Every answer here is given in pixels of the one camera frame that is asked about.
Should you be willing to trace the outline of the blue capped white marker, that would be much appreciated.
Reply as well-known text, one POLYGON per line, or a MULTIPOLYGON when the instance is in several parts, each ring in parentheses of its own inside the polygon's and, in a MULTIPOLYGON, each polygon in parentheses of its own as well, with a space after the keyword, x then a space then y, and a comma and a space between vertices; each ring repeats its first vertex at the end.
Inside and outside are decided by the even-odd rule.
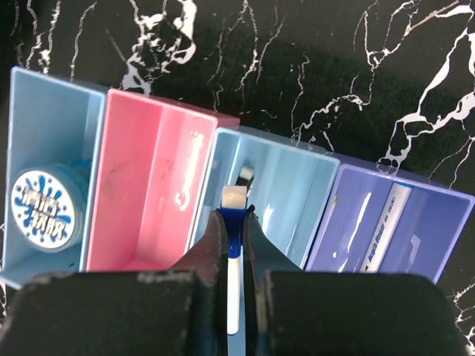
POLYGON ((379 270, 412 190, 412 185, 400 182, 392 184, 360 272, 374 273, 379 270))

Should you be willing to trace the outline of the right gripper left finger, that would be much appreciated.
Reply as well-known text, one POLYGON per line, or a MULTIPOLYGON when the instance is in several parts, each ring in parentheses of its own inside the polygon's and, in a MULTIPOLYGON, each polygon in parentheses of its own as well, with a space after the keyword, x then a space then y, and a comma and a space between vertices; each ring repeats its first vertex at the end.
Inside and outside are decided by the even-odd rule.
POLYGON ((221 212, 209 213, 203 236, 172 267, 193 274, 187 355, 227 354, 227 232, 221 212))

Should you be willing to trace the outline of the round blue tape tin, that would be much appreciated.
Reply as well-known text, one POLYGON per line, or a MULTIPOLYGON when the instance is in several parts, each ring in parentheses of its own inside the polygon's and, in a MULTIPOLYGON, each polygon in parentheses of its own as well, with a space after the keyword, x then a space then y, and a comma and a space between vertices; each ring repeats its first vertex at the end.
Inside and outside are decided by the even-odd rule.
POLYGON ((85 225, 89 171, 50 164, 20 171, 10 211, 20 235, 34 248, 56 253, 80 242, 85 225))

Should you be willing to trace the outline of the light blue drawer box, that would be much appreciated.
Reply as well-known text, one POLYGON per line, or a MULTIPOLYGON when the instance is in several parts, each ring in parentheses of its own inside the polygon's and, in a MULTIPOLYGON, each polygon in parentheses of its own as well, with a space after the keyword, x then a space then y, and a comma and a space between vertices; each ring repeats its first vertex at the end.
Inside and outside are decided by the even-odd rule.
POLYGON ((1 281, 83 271, 106 89, 15 67, 11 72, 1 281))
POLYGON ((303 268, 339 165, 313 144, 246 126, 218 128, 189 243, 203 236, 223 186, 234 185, 242 168, 248 168, 253 176, 248 203, 255 207, 263 233, 303 268))

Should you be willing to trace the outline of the pink drawer box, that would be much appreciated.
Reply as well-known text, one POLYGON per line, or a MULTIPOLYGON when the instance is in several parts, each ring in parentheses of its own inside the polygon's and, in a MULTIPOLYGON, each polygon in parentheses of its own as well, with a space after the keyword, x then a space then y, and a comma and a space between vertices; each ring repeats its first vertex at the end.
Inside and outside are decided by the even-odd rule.
POLYGON ((218 128, 238 118, 144 94, 107 94, 86 271, 163 270, 189 247, 218 128))

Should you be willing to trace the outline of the black cap white pen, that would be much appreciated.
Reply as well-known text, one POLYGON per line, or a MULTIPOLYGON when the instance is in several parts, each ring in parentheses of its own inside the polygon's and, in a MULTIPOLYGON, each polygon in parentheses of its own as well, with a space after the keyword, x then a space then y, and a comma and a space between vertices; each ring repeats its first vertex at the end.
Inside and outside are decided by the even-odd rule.
POLYGON ((250 192, 252 190, 253 182, 255 179, 255 170, 253 167, 244 164, 240 172, 238 174, 238 177, 236 179, 236 185, 237 186, 243 186, 246 188, 246 196, 249 197, 250 192))

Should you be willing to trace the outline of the blue tip white pen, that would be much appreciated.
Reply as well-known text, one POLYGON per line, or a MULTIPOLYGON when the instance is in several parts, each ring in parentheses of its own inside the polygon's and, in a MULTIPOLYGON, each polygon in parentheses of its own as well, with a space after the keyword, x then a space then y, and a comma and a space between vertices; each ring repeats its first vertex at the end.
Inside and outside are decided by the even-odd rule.
POLYGON ((240 327, 240 253, 243 221, 246 216, 247 189, 243 185, 225 185, 222 190, 220 212, 228 235, 227 320, 228 335, 240 327))

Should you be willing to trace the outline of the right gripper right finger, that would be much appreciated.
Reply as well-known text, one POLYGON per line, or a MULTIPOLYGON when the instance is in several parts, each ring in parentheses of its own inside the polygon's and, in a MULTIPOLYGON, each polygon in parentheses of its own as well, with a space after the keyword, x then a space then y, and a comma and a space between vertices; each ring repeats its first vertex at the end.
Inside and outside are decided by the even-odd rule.
POLYGON ((300 273, 301 268, 266 237, 253 205, 246 211, 242 237, 245 354, 271 355, 271 273, 300 273))

